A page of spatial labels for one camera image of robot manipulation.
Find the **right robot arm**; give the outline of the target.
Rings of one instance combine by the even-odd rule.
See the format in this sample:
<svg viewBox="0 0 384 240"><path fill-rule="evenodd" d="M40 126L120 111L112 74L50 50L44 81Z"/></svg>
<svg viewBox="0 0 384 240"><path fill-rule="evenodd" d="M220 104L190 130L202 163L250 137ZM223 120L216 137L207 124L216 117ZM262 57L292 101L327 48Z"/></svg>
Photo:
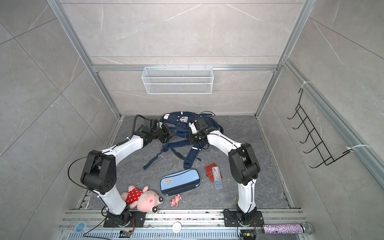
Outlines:
<svg viewBox="0 0 384 240"><path fill-rule="evenodd" d="M240 224L249 225L257 215L255 185L261 171L258 159L249 143L231 140L217 127L209 126L206 119L206 116L197 115L189 121L189 141L207 143L228 156L232 177L238 183L237 217Z"/></svg>

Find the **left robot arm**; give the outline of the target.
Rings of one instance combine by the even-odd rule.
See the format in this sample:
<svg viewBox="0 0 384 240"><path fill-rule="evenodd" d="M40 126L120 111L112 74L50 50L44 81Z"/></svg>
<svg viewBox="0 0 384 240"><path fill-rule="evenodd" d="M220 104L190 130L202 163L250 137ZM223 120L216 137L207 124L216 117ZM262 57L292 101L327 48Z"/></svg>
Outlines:
<svg viewBox="0 0 384 240"><path fill-rule="evenodd" d="M116 188L118 164L152 141L159 140L164 144L174 135L175 132L159 120L136 115L131 134L125 140L102 151L93 150L80 158L86 162L80 177L81 183L75 185L95 193L106 206L110 216L128 216L130 207Z"/></svg>

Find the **navy blue student backpack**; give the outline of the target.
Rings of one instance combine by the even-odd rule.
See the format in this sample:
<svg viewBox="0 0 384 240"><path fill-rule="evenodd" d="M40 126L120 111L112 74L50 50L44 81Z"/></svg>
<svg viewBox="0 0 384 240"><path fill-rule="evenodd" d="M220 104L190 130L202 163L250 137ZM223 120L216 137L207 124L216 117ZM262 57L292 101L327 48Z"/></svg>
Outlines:
<svg viewBox="0 0 384 240"><path fill-rule="evenodd" d="M189 123L196 121L197 128L207 126L210 127L211 131L218 130L223 134L223 127L213 119L215 116L216 114L211 111L203 111L199 114L181 111L163 115L163 117L160 119L160 123L162 123L162 125L167 125L171 130L176 132L175 136L183 138L183 140L179 142L171 143L169 141L168 143L165 143L162 150L146 165L144 165L143 169L146 170L149 168L149 166L153 164L154 161L157 160L162 153L168 150L171 150L176 157L184 161L183 168L185 170L192 168L195 159L198 158L198 154L205 148L208 143L192 145L188 142L188 133L191 131ZM183 156L181 153L175 150L176 148L186 146L191 146L191 150L187 156Z"/></svg>

